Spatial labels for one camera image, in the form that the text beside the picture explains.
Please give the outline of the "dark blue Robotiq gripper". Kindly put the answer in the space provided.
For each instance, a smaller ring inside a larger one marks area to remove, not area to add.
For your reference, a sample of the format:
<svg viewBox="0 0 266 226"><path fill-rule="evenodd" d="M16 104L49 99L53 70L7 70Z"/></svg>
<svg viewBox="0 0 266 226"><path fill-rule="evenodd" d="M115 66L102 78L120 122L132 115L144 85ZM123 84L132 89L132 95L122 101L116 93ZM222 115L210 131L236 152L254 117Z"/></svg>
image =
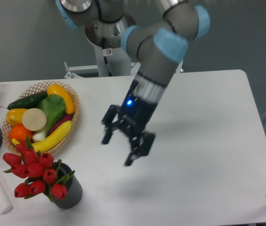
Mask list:
<svg viewBox="0 0 266 226"><path fill-rule="evenodd" d="M123 132L131 144L131 151L124 163L125 166L131 166L140 157L148 156L156 134L146 132L145 127L157 105L133 93L127 93L121 105L110 105L106 111L101 121L101 124L105 126L105 134L101 143L108 144L114 131Z"/></svg>

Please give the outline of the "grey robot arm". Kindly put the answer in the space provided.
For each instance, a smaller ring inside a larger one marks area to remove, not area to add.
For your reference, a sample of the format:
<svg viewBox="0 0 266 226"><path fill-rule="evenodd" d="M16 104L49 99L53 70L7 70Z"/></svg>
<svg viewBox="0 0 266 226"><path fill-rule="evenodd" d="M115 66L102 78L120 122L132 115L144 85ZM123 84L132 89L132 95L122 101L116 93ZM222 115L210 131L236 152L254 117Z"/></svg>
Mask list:
<svg viewBox="0 0 266 226"><path fill-rule="evenodd" d="M62 18L71 28L85 27L94 46L100 77L128 75L131 61L140 67L121 105L111 105L102 119L103 144L115 130L129 139L131 151L125 162L147 156L155 134L145 130L189 41L205 35L210 28L207 10L186 0L158 0L162 20L152 26L138 26L124 12L121 0L58 0Z"/></svg>

